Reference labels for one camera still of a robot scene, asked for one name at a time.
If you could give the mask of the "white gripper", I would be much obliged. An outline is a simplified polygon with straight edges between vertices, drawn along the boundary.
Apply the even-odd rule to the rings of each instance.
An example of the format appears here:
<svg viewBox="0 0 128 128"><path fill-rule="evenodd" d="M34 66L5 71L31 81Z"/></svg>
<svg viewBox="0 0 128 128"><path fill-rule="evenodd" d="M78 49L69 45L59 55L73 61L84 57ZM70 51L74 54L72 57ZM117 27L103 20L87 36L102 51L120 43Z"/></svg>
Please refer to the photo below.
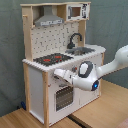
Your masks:
<svg viewBox="0 0 128 128"><path fill-rule="evenodd" d="M54 75L66 81L69 85L76 85L78 82L77 75L70 70L56 69Z"/></svg>

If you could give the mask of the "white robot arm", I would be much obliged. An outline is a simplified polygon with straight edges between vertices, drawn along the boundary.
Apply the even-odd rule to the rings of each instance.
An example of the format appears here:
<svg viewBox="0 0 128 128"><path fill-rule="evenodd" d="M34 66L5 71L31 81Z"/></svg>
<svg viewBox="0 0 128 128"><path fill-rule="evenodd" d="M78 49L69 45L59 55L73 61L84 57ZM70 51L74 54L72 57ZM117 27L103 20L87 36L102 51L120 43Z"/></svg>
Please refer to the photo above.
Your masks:
<svg viewBox="0 0 128 128"><path fill-rule="evenodd" d="M117 70L128 67L128 45L120 48L112 62L97 67L90 61L84 61L79 66L77 74L70 70L56 69L54 75L65 80L71 87L84 91L95 91L99 86L99 79Z"/></svg>

